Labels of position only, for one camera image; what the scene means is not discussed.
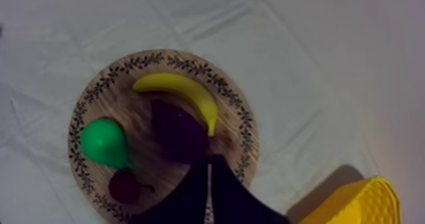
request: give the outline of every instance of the plastic pear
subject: plastic pear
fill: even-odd
[[[121,127],[113,120],[91,121],[81,134],[81,149],[92,161],[111,168],[129,168],[127,142]]]

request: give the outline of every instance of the round wooden tray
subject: round wooden tray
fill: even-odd
[[[133,83],[150,73],[187,76],[205,86],[219,111],[211,152],[224,154],[236,177],[247,187],[254,177],[258,157],[257,127],[240,89],[208,61],[172,50],[151,50],[125,56],[101,71],[85,88],[72,114],[68,152],[78,186],[93,207],[111,223],[125,223],[168,196],[188,172],[189,165],[165,158],[152,138],[152,99],[178,104],[198,119],[192,108],[168,93],[137,93]],[[118,121],[128,138],[130,160],[137,180],[153,185],[155,193],[142,190],[137,204],[124,205],[109,196],[108,183],[116,170],[93,163],[80,149],[80,135],[90,121],[109,117]]]

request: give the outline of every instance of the yellow plastic container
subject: yellow plastic container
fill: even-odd
[[[401,224],[400,205],[382,177],[337,189],[299,224]]]

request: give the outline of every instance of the toy fruit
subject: toy fruit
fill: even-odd
[[[130,166],[124,132],[113,120],[91,121],[81,134],[81,149],[87,158],[111,168]]]
[[[181,163],[196,163],[209,149],[207,132],[185,110],[153,101],[152,131],[158,143],[171,159]]]
[[[108,185],[111,197],[123,204],[137,202],[140,195],[140,188],[150,189],[151,192],[155,192],[153,186],[139,184],[130,170],[118,170],[111,178]]]
[[[196,81],[173,73],[154,73],[136,81],[133,90],[138,92],[161,90],[185,97],[205,119],[208,135],[214,136],[218,115],[217,104],[209,91]]]

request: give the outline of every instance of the banana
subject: banana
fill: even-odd
[[[133,84],[137,92],[166,91],[185,97],[195,106],[208,126],[208,136],[214,136],[218,116],[217,104],[210,92],[196,81],[174,73],[154,73]]]

